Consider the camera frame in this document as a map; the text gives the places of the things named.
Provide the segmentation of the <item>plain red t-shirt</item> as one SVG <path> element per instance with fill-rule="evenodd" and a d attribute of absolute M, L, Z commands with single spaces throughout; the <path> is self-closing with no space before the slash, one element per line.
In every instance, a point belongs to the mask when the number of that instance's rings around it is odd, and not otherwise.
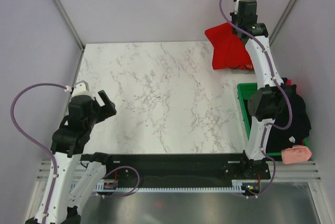
<path fill-rule="evenodd" d="M 230 24 L 224 23 L 205 31 L 205 36 L 214 48 L 212 60 L 214 70 L 252 64 L 242 41 L 233 34 L 232 29 Z"/>

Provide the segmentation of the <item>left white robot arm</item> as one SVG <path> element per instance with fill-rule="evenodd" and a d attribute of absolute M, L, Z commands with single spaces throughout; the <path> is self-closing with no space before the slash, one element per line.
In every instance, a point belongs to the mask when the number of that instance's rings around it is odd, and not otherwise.
<path fill-rule="evenodd" d="M 52 135 L 54 160 L 46 191 L 38 212 L 26 223 L 80 223 L 81 211 L 99 180 L 98 175 L 102 178 L 114 175 L 115 166 L 112 163 L 91 161 L 88 175 L 80 180 L 81 188 L 70 196 L 74 172 L 93 127 L 117 113 L 115 104 L 104 90 L 98 95 L 104 102 L 103 106 L 88 91 L 73 92 L 68 105 L 69 113 Z"/>

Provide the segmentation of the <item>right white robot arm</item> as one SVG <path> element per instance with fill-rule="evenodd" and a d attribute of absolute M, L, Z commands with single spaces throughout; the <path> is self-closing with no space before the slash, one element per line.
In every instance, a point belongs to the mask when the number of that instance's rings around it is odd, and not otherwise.
<path fill-rule="evenodd" d="M 266 157 L 266 144 L 271 128 L 288 129 L 293 120 L 289 96 L 291 88 L 285 85 L 275 66 L 269 34 L 264 23 L 258 22 L 256 0 L 234 0 L 233 33 L 242 41 L 250 56 L 256 74 L 257 91 L 248 100 L 252 117 L 251 132 L 245 149 L 249 160 Z"/>

